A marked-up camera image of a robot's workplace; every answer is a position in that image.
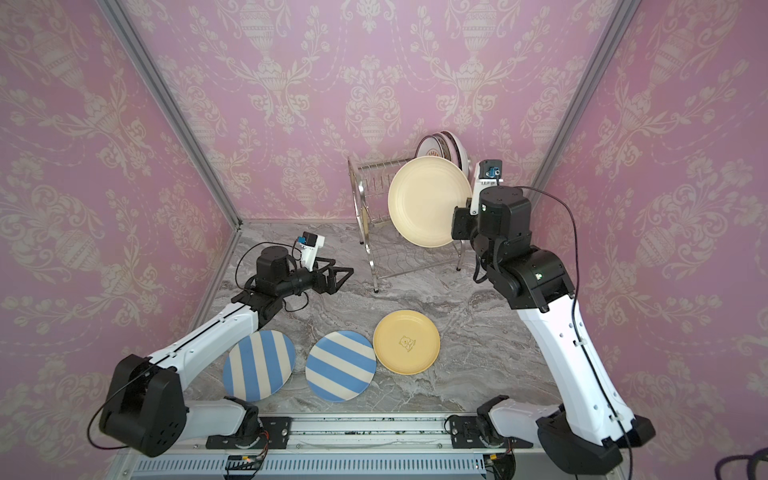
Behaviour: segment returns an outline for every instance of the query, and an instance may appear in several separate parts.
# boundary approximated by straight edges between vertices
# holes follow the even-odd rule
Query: metal corner post
[[[221,255],[218,268],[216,268],[214,275],[210,278],[208,288],[205,289],[203,299],[200,301],[200,305],[197,306],[197,311],[192,318],[192,322],[190,322],[188,332],[196,329],[211,318],[210,308],[214,304],[216,294],[219,293],[219,287],[224,280],[224,275],[227,274],[227,268],[230,265],[232,256],[234,255],[237,244],[240,242],[242,236],[243,229],[238,227],[235,230],[232,230],[232,235],[230,236],[229,242],[227,242],[227,248]]]
[[[576,88],[573,100],[571,100],[571,104],[568,105],[568,109],[565,111],[558,132],[554,136],[554,140],[547,150],[544,161],[541,162],[541,166],[531,182],[532,187],[536,187],[539,190],[545,190],[547,187],[547,182],[549,182],[549,179],[554,173],[554,169],[558,166],[560,156],[568,145],[579,119],[581,119],[592,94],[597,89],[598,84],[603,77],[603,73],[605,73],[608,63],[613,58],[614,53],[616,52],[616,47],[624,37],[624,33],[632,20],[632,16],[637,11],[640,2],[641,0],[618,0],[613,14],[611,15],[611,20],[605,28],[600,42],[592,53],[587,69],[584,71],[584,75],[581,77],[581,82]],[[541,195],[539,193],[533,193],[531,195],[531,203],[533,204],[533,207],[536,207],[540,197]]]
[[[131,17],[123,8],[121,0],[96,0],[96,2],[101,7],[104,16],[123,45],[123,48],[131,57],[134,67],[144,79],[144,83],[152,93],[157,105],[163,111],[168,123],[176,132],[179,142],[181,142],[184,150],[190,155],[190,159],[197,168],[197,171],[200,172],[203,182],[208,186],[211,194],[213,194],[224,216],[233,229],[238,229],[242,224],[242,220],[237,213],[237,209],[219,181],[216,171],[208,163],[205,153],[195,138],[192,129],[184,120],[184,115],[179,105],[174,100],[146,45],[137,33]]]

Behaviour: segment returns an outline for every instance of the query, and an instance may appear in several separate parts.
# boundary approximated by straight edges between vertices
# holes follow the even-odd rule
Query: rack leg
[[[376,275],[376,262],[373,259],[373,251],[371,250],[371,243],[370,239],[368,237],[368,233],[365,233],[365,236],[363,239],[365,240],[363,243],[366,245],[366,253],[368,254],[368,264],[371,266],[371,277],[373,278],[373,292],[378,293],[379,292],[379,278]]]
[[[462,260],[464,259],[464,240],[459,240],[461,246],[458,248],[458,262],[456,263],[456,271],[462,271]]]
[[[364,207],[362,205],[360,205],[360,203],[358,201],[358,195],[359,195],[358,192],[357,192],[358,185],[357,185],[357,182],[356,182],[355,170],[354,170],[354,167],[352,166],[352,161],[347,159],[346,163],[347,163],[347,166],[349,168],[349,181],[350,181],[350,183],[352,183],[352,202],[355,205],[355,217],[357,218],[357,227],[359,228],[359,232],[360,232],[360,245],[363,245],[365,243],[365,241],[364,241],[365,240],[365,238],[364,238],[364,230],[365,230],[365,228],[362,225],[362,221],[363,221],[362,209]]]

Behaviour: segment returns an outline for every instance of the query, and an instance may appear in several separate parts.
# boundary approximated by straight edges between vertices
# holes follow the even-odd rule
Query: plate
[[[224,362],[223,384],[230,396],[255,402],[280,390],[296,365],[293,342],[276,330],[251,333]]]
[[[382,318],[373,333],[373,349],[386,368],[401,375],[427,370],[440,353],[440,333],[422,313],[398,310]]]
[[[448,145],[442,138],[438,138],[437,135],[427,135],[419,142],[419,146],[416,147],[416,158],[418,157],[442,157],[447,161],[451,161],[448,153]]]
[[[458,161],[456,162],[456,164],[458,165],[459,168],[462,169],[462,172],[464,172],[464,175],[466,175],[467,178],[469,178],[470,165],[469,165],[469,154],[467,153],[467,149],[464,148],[464,145],[462,145],[462,142],[459,141],[458,137],[455,134],[447,130],[444,130],[440,133],[443,134],[443,136],[445,136],[446,138],[448,138],[448,141],[451,144],[450,146],[455,147],[456,150],[458,151]]]
[[[456,145],[456,142],[443,132],[435,134],[435,136],[440,137],[445,142],[445,148],[448,152],[448,155],[445,157],[445,159],[450,161],[452,164],[455,164],[459,170],[463,171],[462,159],[458,155],[458,146]]]
[[[345,402],[363,393],[376,373],[371,342],[349,330],[331,332],[320,339],[306,359],[306,381],[317,396]]]
[[[440,157],[419,157],[398,170],[389,185],[389,216],[406,240],[420,247],[451,243],[454,207],[472,196],[466,175]]]

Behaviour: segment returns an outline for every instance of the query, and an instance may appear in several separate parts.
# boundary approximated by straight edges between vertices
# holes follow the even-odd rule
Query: black cable
[[[578,299],[578,291],[579,291],[579,285],[581,283],[581,277],[578,269],[578,235],[576,233],[577,228],[576,228],[576,219],[574,217],[574,213],[571,211],[571,208],[563,200],[560,200],[555,195],[549,194],[543,190],[539,190],[538,188],[527,187],[524,185],[518,185],[515,188],[533,190],[534,192],[538,192],[542,195],[550,197],[552,200],[557,201],[560,205],[565,207],[565,209],[568,211],[568,215],[571,217],[571,224],[573,225],[573,228],[574,228],[574,258],[576,262],[576,285],[574,287],[573,303],[571,304],[571,321],[573,322],[576,338],[578,339],[578,342],[581,345],[581,350],[584,352],[584,356],[587,357],[587,363],[589,363],[589,368],[592,370],[594,379],[597,381],[598,387],[600,387],[600,391],[603,394],[605,401],[608,403],[608,406],[611,408],[611,412],[613,412],[614,418],[618,422],[619,428],[621,429],[621,434],[624,436],[624,441],[627,443],[627,450],[629,452],[629,476],[627,477],[627,480],[632,480],[632,472],[634,470],[634,456],[632,455],[632,447],[629,443],[629,437],[627,436],[627,432],[624,430],[624,426],[621,424],[621,419],[619,419],[619,415],[618,413],[616,413],[616,409],[614,408],[613,403],[611,403],[610,397],[608,397],[608,394],[605,392],[605,388],[603,388],[603,384],[600,381],[600,377],[598,376],[597,370],[595,370],[594,365],[592,365],[592,359],[587,353],[587,348],[584,346],[584,341],[581,339],[581,334],[578,332],[578,325],[576,324],[576,300]]]
[[[235,267],[235,285],[237,285],[237,288],[243,289],[243,287],[241,287],[240,283],[237,281],[237,272],[240,270],[240,264],[243,262],[243,259],[245,258],[245,256],[248,253],[250,253],[251,250],[253,250],[254,248],[258,247],[259,245],[264,245],[265,243],[268,243],[270,245],[280,245],[282,247],[290,247],[290,249],[291,249],[291,257],[294,260],[296,260],[296,258],[293,256],[293,251],[294,250],[299,250],[298,248],[296,248],[296,241],[293,242],[293,245],[289,245],[288,243],[280,243],[280,242],[259,242],[256,245],[254,245],[251,248],[249,248],[248,250],[246,250],[245,253],[243,253],[243,256],[237,261],[237,266]]]
[[[264,465],[264,461],[266,460],[266,454],[269,453],[269,450],[270,450],[270,433],[267,430],[264,430],[259,434],[259,436],[262,436],[262,435],[264,435],[264,438],[266,439],[266,441],[264,442],[264,448],[262,448],[259,455],[257,455],[257,460],[254,462],[243,463],[242,465],[237,465],[230,468],[229,459],[227,459],[227,467],[226,467],[227,474],[224,476],[224,480],[232,479],[230,475],[230,471],[232,470],[247,470],[248,472],[253,470],[253,474],[248,479],[248,480],[253,480],[253,478],[256,476],[256,473],[258,473],[259,470],[261,470],[262,465]]]
[[[445,419],[445,421],[442,423],[442,429],[445,430],[445,433],[447,433],[448,435],[453,435],[453,434],[449,432],[445,426],[448,425],[448,422],[450,422],[453,417],[458,417],[458,415],[448,415],[448,418]]]
[[[736,462],[738,460],[749,460],[751,458],[752,458],[752,455],[731,455],[729,457],[721,458],[715,464],[715,478],[717,480],[723,480],[722,470],[725,465],[728,465],[729,463],[732,463],[732,462]]]
[[[757,464],[759,462],[768,462],[768,449],[761,449],[752,454],[746,463],[746,479],[757,480]]]
[[[227,315],[225,315],[224,318],[227,318],[230,315],[234,315],[235,313],[240,312],[245,306],[247,306],[245,303],[243,305],[240,305],[235,310],[233,310],[233,311],[229,312]]]
[[[301,308],[297,308],[295,310],[288,310],[288,304],[286,303],[286,300],[283,299],[283,308],[286,310],[286,312],[288,313],[298,312],[299,310],[304,310],[306,306],[310,304],[310,296],[306,294],[306,290],[304,290],[302,293],[306,297],[306,302],[304,302],[304,305]]]
[[[485,467],[486,470],[493,472],[494,480],[512,480],[515,477],[515,473],[518,469],[518,463],[514,455],[509,457],[509,460],[493,462],[493,464]]]
[[[166,356],[165,356],[165,358],[163,358],[163,359],[162,359],[160,362],[162,362],[163,360],[167,359],[168,357],[170,357],[170,355],[166,355]],[[112,400],[112,399],[113,399],[113,398],[114,398],[114,397],[115,397],[115,396],[116,396],[118,393],[122,392],[122,391],[123,391],[123,390],[125,390],[125,388],[126,388],[127,386],[129,386],[131,383],[135,382],[136,380],[138,380],[139,378],[141,378],[142,376],[144,376],[144,374],[146,374],[147,372],[149,372],[149,371],[152,369],[152,367],[153,367],[153,366],[154,366],[154,365],[151,365],[151,366],[147,367],[147,368],[146,368],[146,369],[145,369],[145,370],[144,370],[142,373],[139,373],[139,374],[138,374],[138,375],[136,375],[134,378],[132,378],[132,379],[128,380],[128,381],[125,383],[125,385],[123,385],[123,386],[122,386],[122,387],[120,387],[119,389],[115,390],[115,391],[114,391],[114,393],[113,393],[112,395],[110,395],[110,396],[109,396],[109,397],[108,397],[108,398],[107,398],[107,399],[104,401],[104,403],[102,403],[102,404],[101,404],[101,406],[98,408],[98,410],[96,410],[96,413],[94,413],[94,415],[91,417],[91,421],[90,421],[90,422],[88,422],[88,426],[85,428],[85,438],[86,438],[86,439],[88,439],[88,443],[90,443],[90,444],[91,444],[91,446],[92,446],[93,448],[95,448],[95,449],[99,449],[99,450],[120,450],[120,449],[127,449],[127,448],[128,448],[128,445],[121,445],[121,446],[119,446],[119,447],[102,447],[101,445],[96,445],[96,444],[94,443],[94,441],[93,441],[93,438],[91,438],[91,427],[93,426],[93,424],[94,424],[94,421],[96,420],[96,417],[97,417],[97,416],[98,416],[98,414],[101,412],[101,410],[103,410],[103,409],[104,409],[104,407],[105,407],[105,406],[107,406],[107,404],[108,404],[108,403],[109,403],[109,402],[110,402],[110,401],[111,401],[111,400]]]
[[[482,277],[478,278],[478,273],[480,272],[480,257],[475,255],[475,274],[472,275],[472,280],[475,283],[483,283],[488,279],[488,274],[486,273]]]

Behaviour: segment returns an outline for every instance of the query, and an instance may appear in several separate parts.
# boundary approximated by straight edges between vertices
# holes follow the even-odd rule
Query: marble floor
[[[433,255],[423,251],[427,249],[404,246],[406,241],[391,224],[376,229],[373,233],[386,243],[388,252],[412,247],[417,249],[410,250],[416,257]],[[305,230],[326,237],[320,256],[335,258],[340,266],[352,266],[355,273],[335,295],[310,290],[307,308],[295,313],[281,311],[267,324],[267,329],[279,330],[293,341],[296,367],[279,392],[258,402],[262,412],[461,412],[474,411],[501,394],[542,405],[560,402],[554,380],[528,329],[490,283],[472,282],[472,251],[466,255],[460,272],[453,263],[407,273],[380,280],[380,290],[374,293],[356,224],[247,224],[210,315],[219,312],[239,292],[233,281],[235,265],[248,248],[264,240],[292,243]],[[244,259],[238,276],[241,285],[255,273],[260,249]],[[290,309],[301,307],[304,301],[303,296],[287,300]],[[304,368],[309,350],[320,338],[347,329],[372,340],[377,323],[388,313],[403,309],[424,313],[437,325],[441,350],[432,367],[417,375],[403,376],[379,364],[370,387],[348,402],[326,402],[312,392]],[[211,400],[226,395],[221,381],[225,359],[220,357],[204,370],[185,396]]]

